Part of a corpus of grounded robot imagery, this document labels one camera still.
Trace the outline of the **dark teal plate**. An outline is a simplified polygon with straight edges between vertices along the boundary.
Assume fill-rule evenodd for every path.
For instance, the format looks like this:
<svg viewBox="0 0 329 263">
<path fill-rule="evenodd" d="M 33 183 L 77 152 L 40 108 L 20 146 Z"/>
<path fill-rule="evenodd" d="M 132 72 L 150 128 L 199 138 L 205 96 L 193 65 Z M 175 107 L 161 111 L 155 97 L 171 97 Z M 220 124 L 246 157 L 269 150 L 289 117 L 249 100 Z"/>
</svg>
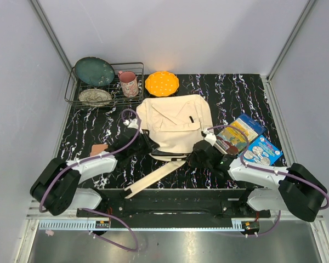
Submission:
<svg viewBox="0 0 329 263">
<path fill-rule="evenodd" d="M 81 81 L 94 87 L 109 85 L 115 78 L 113 67 L 96 57 L 79 59 L 75 64 L 75 74 Z"/>
</svg>

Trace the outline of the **light blue coin book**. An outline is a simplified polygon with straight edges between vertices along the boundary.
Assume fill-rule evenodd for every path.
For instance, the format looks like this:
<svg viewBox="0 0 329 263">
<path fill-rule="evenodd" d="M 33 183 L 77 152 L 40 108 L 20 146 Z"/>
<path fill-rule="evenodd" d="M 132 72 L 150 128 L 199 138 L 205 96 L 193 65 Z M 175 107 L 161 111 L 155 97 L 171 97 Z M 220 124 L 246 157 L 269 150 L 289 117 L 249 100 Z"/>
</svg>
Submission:
<svg viewBox="0 0 329 263">
<path fill-rule="evenodd" d="M 263 135 L 256 138 L 243 154 L 245 161 L 271 166 L 281 156 L 282 151 L 268 141 Z"/>
</svg>

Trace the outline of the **aluminium front rail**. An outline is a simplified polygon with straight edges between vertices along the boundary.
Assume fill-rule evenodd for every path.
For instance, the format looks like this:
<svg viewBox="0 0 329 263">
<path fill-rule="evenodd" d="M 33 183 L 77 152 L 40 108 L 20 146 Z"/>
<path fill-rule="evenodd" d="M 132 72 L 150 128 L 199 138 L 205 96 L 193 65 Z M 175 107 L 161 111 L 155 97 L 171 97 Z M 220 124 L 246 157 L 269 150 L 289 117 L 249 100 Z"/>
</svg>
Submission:
<svg viewBox="0 0 329 263">
<path fill-rule="evenodd" d="M 97 211 L 110 213 L 119 218 L 136 215 L 208 215 L 214 218 L 256 218 L 267 219 L 277 215 L 277 211 L 254 211 L 243 206 L 237 198 L 158 198 L 137 199 L 110 198 L 102 201 Z"/>
</svg>

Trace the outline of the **salmon leather wallet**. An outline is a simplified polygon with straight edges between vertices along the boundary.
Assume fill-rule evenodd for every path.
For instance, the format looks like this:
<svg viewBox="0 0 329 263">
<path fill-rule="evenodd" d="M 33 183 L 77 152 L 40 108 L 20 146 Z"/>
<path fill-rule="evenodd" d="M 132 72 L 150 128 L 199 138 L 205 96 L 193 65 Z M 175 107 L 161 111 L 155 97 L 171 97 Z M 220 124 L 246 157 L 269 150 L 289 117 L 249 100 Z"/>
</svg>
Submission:
<svg viewBox="0 0 329 263">
<path fill-rule="evenodd" d="M 94 157 L 94 156 L 97 156 L 97 155 L 102 155 L 105 152 L 107 152 L 108 148 L 109 147 L 108 147 L 107 144 L 94 144 L 91 148 L 89 156 Z"/>
</svg>

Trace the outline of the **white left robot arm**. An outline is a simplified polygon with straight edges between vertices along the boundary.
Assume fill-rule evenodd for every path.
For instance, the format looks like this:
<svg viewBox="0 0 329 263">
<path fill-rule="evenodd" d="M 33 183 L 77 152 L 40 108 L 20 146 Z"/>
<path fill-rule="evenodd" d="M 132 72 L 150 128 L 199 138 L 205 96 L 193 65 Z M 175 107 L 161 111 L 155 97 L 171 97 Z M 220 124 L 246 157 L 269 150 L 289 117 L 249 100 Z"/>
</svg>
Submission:
<svg viewBox="0 0 329 263">
<path fill-rule="evenodd" d="M 133 155 L 152 153 L 159 147 L 150 138 L 149 131 L 131 128 L 114 145 L 94 156 L 77 161 L 53 158 L 31 186 L 30 195 L 39 202 L 41 213 L 60 215 L 77 196 L 79 184 L 102 173 L 113 172 Z"/>
</svg>

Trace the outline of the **yellow polka dot plate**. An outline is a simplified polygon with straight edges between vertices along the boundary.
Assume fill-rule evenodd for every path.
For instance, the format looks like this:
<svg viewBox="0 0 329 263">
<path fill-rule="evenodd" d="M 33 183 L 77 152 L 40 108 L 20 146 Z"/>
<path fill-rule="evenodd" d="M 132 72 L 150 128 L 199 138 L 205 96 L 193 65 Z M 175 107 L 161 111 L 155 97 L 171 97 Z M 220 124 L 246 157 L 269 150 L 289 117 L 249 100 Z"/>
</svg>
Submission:
<svg viewBox="0 0 329 263">
<path fill-rule="evenodd" d="M 156 97 L 168 97 L 179 88 L 178 77 L 168 71 L 158 71 L 148 76 L 145 81 L 145 89 L 150 95 Z"/>
</svg>

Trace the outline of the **yellow blue picture book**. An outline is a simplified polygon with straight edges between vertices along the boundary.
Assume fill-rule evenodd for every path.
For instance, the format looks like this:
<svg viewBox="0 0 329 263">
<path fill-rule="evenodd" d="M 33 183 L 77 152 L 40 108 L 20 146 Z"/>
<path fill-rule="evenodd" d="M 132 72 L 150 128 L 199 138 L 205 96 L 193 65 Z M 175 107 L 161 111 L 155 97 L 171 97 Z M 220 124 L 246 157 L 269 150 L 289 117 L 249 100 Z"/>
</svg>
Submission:
<svg viewBox="0 0 329 263">
<path fill-rule="evenodd" d="M 222 154 L 237 156 L 247 145 L 246 138 L 252 143 L 265 132 L 265 127 L 245 113 L 241 114 L 231 124 L 216 135 L 214 147 Z"/>
</svg>

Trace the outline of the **pink ghost pattern mug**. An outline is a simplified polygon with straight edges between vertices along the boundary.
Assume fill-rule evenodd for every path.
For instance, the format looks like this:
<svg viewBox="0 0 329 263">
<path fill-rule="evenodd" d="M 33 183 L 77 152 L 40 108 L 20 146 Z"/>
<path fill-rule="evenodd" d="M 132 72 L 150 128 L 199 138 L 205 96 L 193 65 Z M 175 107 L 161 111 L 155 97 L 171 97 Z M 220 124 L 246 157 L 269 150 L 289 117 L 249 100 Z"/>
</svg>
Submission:
<svg viewBox="0 0 329 263">
<path fill-rule="evenodd" d="M 127 98 L 133 98 L 138 95 L 139 88 L 137 75 L 132 71 L 119 71 L 118 78 L 120 80 L 123 94 Z"/>
</svg>

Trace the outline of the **speckled beige plate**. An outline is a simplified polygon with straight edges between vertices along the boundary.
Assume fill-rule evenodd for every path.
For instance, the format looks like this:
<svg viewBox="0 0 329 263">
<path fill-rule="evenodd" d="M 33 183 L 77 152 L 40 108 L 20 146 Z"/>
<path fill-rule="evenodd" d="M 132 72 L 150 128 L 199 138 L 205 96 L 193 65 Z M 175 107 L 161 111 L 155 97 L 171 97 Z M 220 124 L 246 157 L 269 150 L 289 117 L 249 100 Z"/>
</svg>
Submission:
<svg viewBox="0 0 329 263">
<path fill-rule="evenodd" d="M 111 102 L 112 96 L 102 89 L 87 89 L 79 94 L 78 99 L 83 105 L 102 107 Z"/>
</svg>

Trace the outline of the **cream canvas backpack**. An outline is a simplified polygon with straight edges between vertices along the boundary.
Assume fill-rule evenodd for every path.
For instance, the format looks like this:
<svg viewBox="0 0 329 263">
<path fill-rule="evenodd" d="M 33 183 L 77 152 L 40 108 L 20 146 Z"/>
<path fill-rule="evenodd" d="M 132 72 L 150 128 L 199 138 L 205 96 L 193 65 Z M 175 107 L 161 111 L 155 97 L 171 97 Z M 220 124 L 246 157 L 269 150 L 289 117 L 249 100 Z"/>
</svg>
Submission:
<svg viewBox="0 0 329 263">
<path fill-rule="evenodd" d="M 149 132 L 163 156 L 149 155 L 166 164 L 124 189 L 130 199 L 185 164 L 202 132 L 213 126 L 208 102 L 200 95 L 147 98 L 137 107 L 140 128 Z"/>
</svg>

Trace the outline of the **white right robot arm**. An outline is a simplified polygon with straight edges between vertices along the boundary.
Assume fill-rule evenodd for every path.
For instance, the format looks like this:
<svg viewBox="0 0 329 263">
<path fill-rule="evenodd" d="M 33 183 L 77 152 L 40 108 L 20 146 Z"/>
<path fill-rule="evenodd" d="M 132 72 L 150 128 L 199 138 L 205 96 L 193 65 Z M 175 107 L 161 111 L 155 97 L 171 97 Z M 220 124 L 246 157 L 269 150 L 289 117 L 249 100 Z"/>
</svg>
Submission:
<svg viewBox="0 0 329 263">
<path fill-rule="evenodd" d="M 244 217 L 262 210 L 280 210 L 313 222 L 320 210 L 329 207 L 327 189 L 298 163 L 290 167 L 253 164 L 222 154 L 206 140 L 194 145 L 188 162 L 234 181 L 257 185 L 238 203 L 238 211 Z"/>
</svg>

